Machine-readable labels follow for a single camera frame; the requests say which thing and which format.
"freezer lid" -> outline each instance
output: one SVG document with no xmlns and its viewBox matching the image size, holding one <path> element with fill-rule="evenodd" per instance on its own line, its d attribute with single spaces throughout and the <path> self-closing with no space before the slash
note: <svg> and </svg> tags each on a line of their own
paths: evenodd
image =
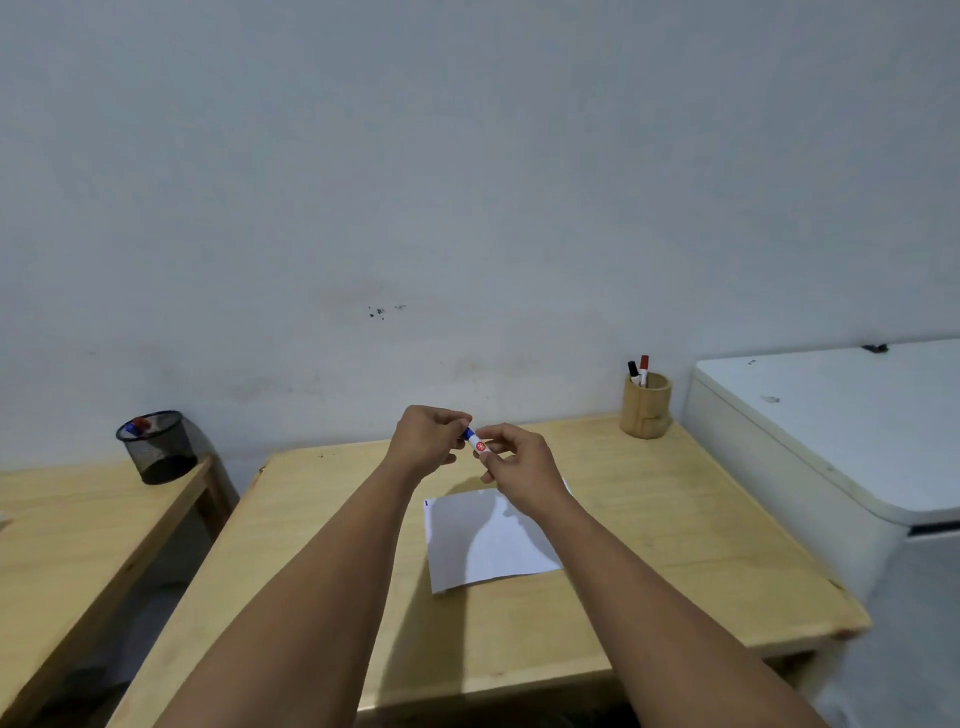
<svg viewBox="0 0 960 728">
<path fill-rule="evenodd" d="M 960 520 L 960 339 L 711 359 L 694 378 L 881 518 Z"/>
</svg>

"wooden table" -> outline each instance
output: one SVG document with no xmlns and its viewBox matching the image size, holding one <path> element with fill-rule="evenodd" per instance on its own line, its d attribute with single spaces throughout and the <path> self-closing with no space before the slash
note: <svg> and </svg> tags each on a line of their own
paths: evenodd
<svg viewBox="0 0 960 728">
<path fill-rule="evenodd" d="M 764 657 L 870 625 L 860 604 L 679 426 L 637 440 L 616 417 L 530 425 L 601 523 Z M 237 506 L 110 723 L 152 726 L 240 609 L 370 473 L 387 443 L 275 455 Z M 562 571 L 430 593 L 422 499 L 485 487 L 466 456 L 421 484 L 396 551 L 360 701 L 374 708 L 485 698 L 610 675 Z"/>
<path fill-rule="evenodd" d="M 198 500 L 222 527 L 209 458 L 165 485 L 130 461 L 0 473 L 0 726 L 42 707 Z"/>
</svg>

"wooden cup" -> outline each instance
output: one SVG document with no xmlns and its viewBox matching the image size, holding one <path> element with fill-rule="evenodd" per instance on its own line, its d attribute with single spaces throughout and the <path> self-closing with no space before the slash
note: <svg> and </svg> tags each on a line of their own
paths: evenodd
<svg viewBox="0 0 960 728">
<path fill-rule="evenodd" d="M 640 387 L 627 380 L 623 384 L 623 408 L 620 410 L 620 429 L 631 437 L 655 440 L 666 434 L 673 422 L 670 417 L 670 392 L 673 382 L 664 375 L 649 372 L 647 386 Z"/>
</svg>

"person's right arm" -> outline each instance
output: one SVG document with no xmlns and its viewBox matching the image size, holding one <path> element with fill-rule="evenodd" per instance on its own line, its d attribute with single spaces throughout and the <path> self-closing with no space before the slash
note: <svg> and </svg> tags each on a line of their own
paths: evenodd
<svg viewBox="0 0 960 728">
<path fill-rule="evenodd" d="M 484 481 L 495 480 L 556 549 L 644 728 L 826 728 L 773 670 L 580 506 L 541 436 L 515 425 L 477 435 L 489 440 Z"/>
</svg>

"white paper sheet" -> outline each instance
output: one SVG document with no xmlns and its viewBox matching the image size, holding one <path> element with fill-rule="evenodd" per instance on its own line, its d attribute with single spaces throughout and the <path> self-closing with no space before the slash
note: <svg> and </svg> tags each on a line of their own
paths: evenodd
<svg viewBox="0 0 960 728">
<path fill-rule="evenodd" d="M 540 527 L 495 488 L 423 502 L 430 589 L 562 569 Z"/>
</svg>

